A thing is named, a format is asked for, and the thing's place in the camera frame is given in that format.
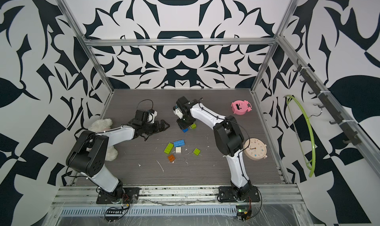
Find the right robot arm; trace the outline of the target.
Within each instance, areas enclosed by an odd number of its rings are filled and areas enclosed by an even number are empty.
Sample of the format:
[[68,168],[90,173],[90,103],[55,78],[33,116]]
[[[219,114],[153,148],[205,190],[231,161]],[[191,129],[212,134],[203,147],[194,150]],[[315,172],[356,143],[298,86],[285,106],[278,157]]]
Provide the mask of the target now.
[[227,159],[232,191],[239,200],[246,197],[252,185],[243,161],[244,137],[235,117],[217,114],[201,101],[188,100],[184,96],[176,101],[173,112],[178,117],[177,124],[182,130],[190,127],[196,120],[213,130],[216,146]]

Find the light blue lego brick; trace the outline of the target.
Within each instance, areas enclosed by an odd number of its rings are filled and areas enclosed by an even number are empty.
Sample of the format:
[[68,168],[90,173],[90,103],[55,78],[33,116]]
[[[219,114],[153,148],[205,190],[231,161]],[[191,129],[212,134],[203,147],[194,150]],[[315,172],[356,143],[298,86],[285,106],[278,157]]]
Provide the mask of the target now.
[[184,141],[184,140],[174,141],[174,142],[173,142],[173,145],[174,145],[175,147],[182,147],[182,146],[185,145],[185,141]]

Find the lime green long lego brick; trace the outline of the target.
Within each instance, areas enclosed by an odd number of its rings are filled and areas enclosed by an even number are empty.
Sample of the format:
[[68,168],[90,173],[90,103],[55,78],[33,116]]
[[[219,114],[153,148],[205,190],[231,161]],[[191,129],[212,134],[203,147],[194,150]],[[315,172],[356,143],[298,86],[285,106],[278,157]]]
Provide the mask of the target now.
[[166,154],[170,154],[172,149],[174,147],[174,144],[173,143],[168,143],[168,145],[166,146],[165,150],[164,150],[164,153]]

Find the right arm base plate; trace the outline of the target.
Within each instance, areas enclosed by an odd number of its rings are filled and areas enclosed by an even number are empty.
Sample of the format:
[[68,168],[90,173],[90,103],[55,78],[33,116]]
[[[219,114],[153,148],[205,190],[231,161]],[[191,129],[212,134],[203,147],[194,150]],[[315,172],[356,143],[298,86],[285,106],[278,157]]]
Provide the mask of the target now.
[[260,202],[261,196],[256,186],[248,184],[241,189],[232,186],[218,187],[217,200],[221,203],[227,202]]

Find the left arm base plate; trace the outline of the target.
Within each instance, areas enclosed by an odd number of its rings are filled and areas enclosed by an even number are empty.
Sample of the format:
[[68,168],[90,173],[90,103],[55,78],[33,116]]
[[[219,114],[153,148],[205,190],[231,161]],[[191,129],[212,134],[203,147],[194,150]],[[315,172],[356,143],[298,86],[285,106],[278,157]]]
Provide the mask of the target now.
[[114,192],[106,192],[98,187],[98,198],[96,203],[105,204],[130,204],[138,200],[140,194],[139,187],[117,187]]

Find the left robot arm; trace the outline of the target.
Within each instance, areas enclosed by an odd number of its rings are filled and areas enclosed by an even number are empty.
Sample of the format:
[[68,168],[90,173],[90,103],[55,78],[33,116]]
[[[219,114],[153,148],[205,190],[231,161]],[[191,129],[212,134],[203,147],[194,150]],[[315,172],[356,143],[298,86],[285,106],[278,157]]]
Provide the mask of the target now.
[[150,136],[166,131],[170,125],[164,121],[153,123],[131,120],[129,123],[105,132],[84,131],[70,151],[66,165],[83,177],[89,178],[113,201],[123,198],[123,183],[105,166],[107,148],[138,137],[147,140]]

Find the small lime green lego brick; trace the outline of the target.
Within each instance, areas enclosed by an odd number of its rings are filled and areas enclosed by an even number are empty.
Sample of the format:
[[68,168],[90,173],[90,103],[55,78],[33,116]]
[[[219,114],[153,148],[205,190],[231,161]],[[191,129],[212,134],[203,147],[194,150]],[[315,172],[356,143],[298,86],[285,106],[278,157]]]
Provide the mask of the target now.
[[200,151],[198,148],[196,148],[196,149],[194,150],[194,154],[195,154],[196,156],[199,156],[200,152],[201,152],[201,151]]

